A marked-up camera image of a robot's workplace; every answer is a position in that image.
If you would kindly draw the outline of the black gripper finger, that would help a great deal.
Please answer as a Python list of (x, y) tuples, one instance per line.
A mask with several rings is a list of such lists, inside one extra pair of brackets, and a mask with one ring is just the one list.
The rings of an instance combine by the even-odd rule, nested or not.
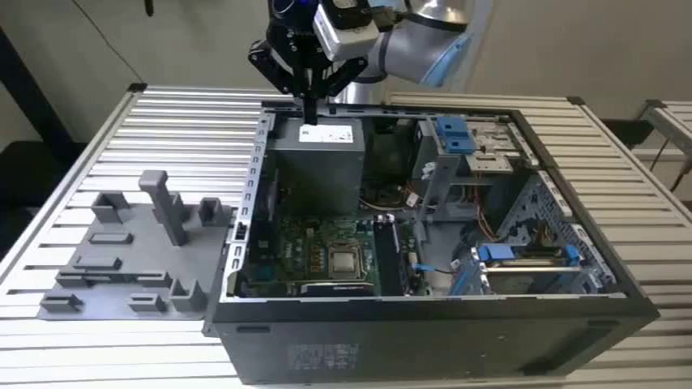
[(249, 60), (274, 87), (302, 101), (303, 119), (313, 123), (313, 96), (307, 68), (299, 50), (294, 46), (273, 48), (269, 40), (255, 41), (250, 46)]
[(351, 81), (363, 73), (369, 65), (366, 58), (351, 58), (330, 75), (326, 71), (334, 63), (327, 59), (313, 64), (310, 88), (310, 123), (318, 123), (318, 102), (329, 96), (338, 96)]

